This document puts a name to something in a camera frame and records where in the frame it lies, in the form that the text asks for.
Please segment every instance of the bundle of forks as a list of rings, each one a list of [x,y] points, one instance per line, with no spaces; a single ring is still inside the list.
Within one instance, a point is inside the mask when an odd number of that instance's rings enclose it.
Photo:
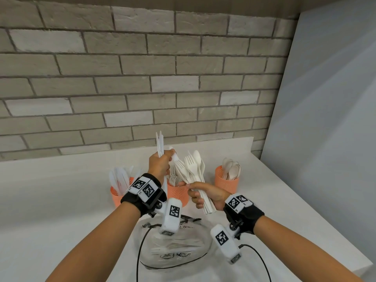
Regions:
[[[187,184],[205,182],[204,171],[205,163],[197,150],[193,152],[193,155],[189,153],[188,156],[184,157],[184,161],[181,161],[175,153],[172,157],[169,181],[172,186],[176,186],[180,181],[184,181]],[[214,213],[216,209],[208,195],[203,190],[195,189],[195,191],[200,192],[200,197],[204,199],[204,213]]]

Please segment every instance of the person's right hand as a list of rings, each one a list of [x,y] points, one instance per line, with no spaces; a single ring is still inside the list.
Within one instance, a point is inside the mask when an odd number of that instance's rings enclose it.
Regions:
[[[192,202],[196,204],[196,208],[202,209],[204,207],[204,199],[200,197],[199,191],[192,191],[191,189],[203,190],[206,192],[208,197],[212,199],[215,208],[218,211],[223,211],[224,201],[231,195],[230,192],[216,187],[214,185],[203,183],[203,182],[194,182],[186,185],[188,190],[188,195],[192,197]]]

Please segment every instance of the white wall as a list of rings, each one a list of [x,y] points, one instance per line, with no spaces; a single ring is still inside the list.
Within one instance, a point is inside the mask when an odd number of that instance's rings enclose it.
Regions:
[[[261,161],[376,263],[376,0],[301,14]]]

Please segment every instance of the person's left hand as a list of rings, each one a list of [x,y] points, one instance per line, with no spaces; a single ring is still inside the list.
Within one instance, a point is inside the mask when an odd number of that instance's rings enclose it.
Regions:
[[[155,176],[161,184],[163,184],[164,176],[170,174],[169,161],[172,160],[171,156],[175,153],[174,149],[165,150],[164,155],[158,156],[158,152],[154,153],[149,158],[148,173]]]

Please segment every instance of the utensil holder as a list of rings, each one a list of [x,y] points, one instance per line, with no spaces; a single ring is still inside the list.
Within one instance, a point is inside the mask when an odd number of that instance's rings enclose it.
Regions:
[[[133,180],[134,180],[133,177],[129,177],[129,185],[131,185],[133,183]],[[119,207],[121,198],[123,196],[121,196],[121,195],[119,196],[119,194],[116,192],[116,190],[112,186],[111,186],[110,192],[111,192],[111,195],[112,195],[112,200],[114,201],[114,204],[115,204],[115,208]]]
[[[222,176],[223,169],[221,165],[215,169],[214,185],[219,188],[225,189],[231,194],[235,194],[236,190],[238,189],[239,178],[236,178],[235,180],[225,180],[222,179]]]
[[[174,187],[167,181],[167,199],[169,198],[176,198],[178,200],[181,200],[184,207],[186,206],[186,204],[188,204],[189,201],[188,189],[186,188],[186,186]]]

